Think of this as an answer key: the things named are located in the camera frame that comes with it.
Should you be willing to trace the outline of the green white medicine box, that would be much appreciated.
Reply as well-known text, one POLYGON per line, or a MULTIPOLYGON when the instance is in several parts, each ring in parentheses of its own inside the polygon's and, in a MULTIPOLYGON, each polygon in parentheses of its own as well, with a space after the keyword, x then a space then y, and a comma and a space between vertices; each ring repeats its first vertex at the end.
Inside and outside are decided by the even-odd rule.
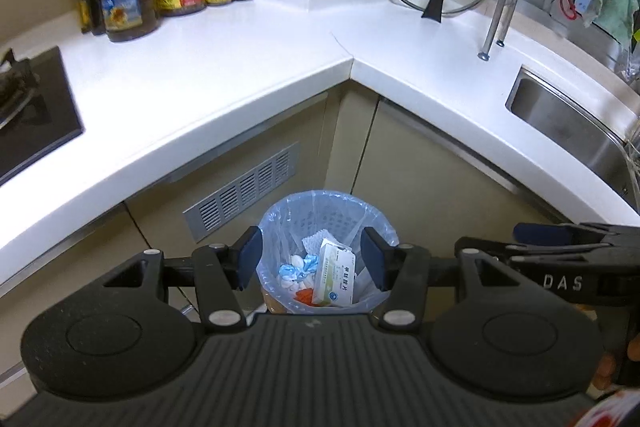
POLYGON ((346 308, 354 303, 356 256, 346 246, 322 242, 314 277, 314 305, 346 308))

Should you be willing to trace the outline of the orange mesh net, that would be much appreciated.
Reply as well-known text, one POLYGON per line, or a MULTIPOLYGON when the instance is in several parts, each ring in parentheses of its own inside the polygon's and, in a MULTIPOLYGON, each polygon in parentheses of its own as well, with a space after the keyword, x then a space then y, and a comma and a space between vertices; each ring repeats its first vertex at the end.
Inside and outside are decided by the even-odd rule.
POLYGON ((303 303, 305 306, 314 307, 314 290, 312 288, 305 288, 296 291, 294 299, 298 303, 303 303))

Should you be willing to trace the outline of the white foam fruit net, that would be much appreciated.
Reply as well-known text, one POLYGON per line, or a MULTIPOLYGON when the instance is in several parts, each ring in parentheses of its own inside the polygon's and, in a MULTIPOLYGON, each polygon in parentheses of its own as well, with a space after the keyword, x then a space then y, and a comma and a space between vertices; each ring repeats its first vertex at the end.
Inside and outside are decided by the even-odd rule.
POLYGON ((328 241, 333 241, 333 235, 326 229, 320 230, 314 234, 311 234, 302 239, 304 251, 306 251, 307 255, 315 255, 318 256, 320 254, 320 249, 322 242, 327 239, 328 241))

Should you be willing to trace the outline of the white paper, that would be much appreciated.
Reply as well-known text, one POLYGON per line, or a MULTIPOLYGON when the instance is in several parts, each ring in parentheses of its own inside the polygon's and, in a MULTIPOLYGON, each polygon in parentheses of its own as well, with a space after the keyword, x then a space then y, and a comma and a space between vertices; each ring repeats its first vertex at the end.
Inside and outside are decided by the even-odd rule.
POLYGON ((282 277, 278 276, 278 281, 282 289, 291 294, 297 291, 306 291, 306 289, 314 289, 314 273, 306 274, 304 277, 282 277))

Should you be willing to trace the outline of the blue lined trash basket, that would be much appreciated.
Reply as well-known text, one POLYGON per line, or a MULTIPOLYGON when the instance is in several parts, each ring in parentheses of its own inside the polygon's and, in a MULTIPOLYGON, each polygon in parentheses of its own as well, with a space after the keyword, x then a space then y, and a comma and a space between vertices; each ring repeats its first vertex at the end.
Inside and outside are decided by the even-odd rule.
POLYGON ((288 313, 372 311, 388 294, 375 287, 361 254, 367 227, 386 243, 399 244, 383 213, 355 196, 337 191, 286 196, 259 223, 262 290, 288 313))

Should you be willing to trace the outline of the grey cabinet vent grille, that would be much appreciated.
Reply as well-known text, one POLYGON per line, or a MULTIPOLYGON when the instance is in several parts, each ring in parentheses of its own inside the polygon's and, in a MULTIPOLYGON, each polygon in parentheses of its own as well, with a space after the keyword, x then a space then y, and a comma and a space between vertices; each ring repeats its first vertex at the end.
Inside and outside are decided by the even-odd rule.
POLYGON ((300 144, 295 142, 184 210, 192 239, 205 239, 291 179, 299 152, 300 144))

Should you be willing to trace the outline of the round wooden stool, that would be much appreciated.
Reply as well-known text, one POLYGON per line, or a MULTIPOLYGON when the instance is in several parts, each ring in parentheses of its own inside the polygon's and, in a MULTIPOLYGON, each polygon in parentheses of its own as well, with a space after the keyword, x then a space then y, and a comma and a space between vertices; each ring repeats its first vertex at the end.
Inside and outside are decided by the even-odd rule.
POLYGON ((287 314, 288 310, 285 309, 284 306, 279 303, 277 299, 273 298, 273 295, 270 294, 269 291, 266 291, 265 288, 260 288, 262 292, 262 299, 264 299, 264 303, 270 313, 273 314, 287 314))

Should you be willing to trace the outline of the stainless steel sink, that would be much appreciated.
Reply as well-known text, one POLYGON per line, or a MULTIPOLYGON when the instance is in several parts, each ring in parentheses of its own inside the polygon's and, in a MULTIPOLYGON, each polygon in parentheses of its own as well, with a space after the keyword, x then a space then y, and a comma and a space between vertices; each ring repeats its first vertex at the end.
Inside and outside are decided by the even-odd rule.
POLYGON ((506 108, 589 168, 633 210, 639 209, 639 178, 623 142, 587 109, 525 67, 506 108))

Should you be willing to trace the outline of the yellow green hanging tool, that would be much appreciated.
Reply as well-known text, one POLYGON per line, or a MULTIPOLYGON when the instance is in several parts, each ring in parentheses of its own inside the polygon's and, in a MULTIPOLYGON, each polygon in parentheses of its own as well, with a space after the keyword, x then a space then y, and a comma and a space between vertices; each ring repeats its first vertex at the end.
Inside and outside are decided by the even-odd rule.
POLYGON ((630 49, 631 52, 634 52, 634 49, 638 46, 640 39, 640 10, 634 13, 634 26, 632 26, 632 29, 634 32, 631 36, 630 49))

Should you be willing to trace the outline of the black gas stove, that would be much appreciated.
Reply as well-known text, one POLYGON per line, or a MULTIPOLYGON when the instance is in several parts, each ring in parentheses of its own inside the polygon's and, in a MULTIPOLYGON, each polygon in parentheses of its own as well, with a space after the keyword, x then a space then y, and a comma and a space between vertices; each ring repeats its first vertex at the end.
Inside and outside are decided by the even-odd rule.
POLYGON ((1 59, 1 181, 84 132, 61 50, 1 59))

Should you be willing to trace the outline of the green dish cloth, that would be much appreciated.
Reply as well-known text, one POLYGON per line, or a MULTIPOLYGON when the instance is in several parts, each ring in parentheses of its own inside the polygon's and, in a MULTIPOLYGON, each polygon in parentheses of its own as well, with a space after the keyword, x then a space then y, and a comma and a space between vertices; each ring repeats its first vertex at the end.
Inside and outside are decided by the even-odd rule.
POLYGON ((585 27, 596 23, 628 49, 634 34, 634 14, 638 9, 638 0, 589 0, 582 23, 585 27))

